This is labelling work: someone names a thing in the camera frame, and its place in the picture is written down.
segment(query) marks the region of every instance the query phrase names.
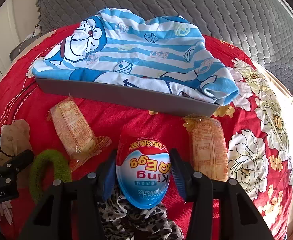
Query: gray tray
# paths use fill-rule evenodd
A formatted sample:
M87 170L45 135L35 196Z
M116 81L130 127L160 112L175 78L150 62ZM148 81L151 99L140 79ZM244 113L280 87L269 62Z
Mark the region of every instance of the gray tray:
M131 106L166 114L211 116L217 104L167 93L126 86L55 79L36 79L44 93L86 98L96 101Z

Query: gray quilted blanket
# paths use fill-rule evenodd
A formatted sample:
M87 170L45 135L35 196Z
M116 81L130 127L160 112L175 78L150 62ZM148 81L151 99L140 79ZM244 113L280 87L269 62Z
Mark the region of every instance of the gray quilted blanket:
M38 0L37 6L45 33L104 7L129 9L145 20L181 15L202 34L242 49L293 93L293 19L278 0Z

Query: beige plush toy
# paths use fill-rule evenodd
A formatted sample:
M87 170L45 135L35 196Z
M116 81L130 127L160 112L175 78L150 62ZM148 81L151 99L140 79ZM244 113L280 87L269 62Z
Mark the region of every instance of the beige plush toy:
M3 125L0 137L0 166L12 157L29 149L32 150L29 139L30 127L25 120L13 121L10 125ZM29 186L30 166L18 174L18 188Z

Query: packaged bread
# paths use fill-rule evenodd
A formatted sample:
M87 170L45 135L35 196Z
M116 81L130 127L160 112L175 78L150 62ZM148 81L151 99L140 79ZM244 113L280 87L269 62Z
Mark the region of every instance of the packaged bread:
M69 97L50 109L54 128L70 157L81 160L95 148L95 135L74 100Z
M218 120L206 116L187 116L190 159L195 171L210 179L227 181L228 159L224 133Z

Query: food packaging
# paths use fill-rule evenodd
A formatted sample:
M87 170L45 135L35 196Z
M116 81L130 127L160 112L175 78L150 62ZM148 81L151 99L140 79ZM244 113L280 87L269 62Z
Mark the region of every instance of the food packaging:
M224 133L218 120L206 116L186 116L190 159L195 171L210 179L227 181L228 159Z
M108 136L95 137L78 106L69 96L49 111L54 128L70 156L70 170L73 172L92 156L99 154L112 141Z
M171 176L168 149L153 138L121 135L116 172L128 201L138 208L150 209L160 203L168 188Z

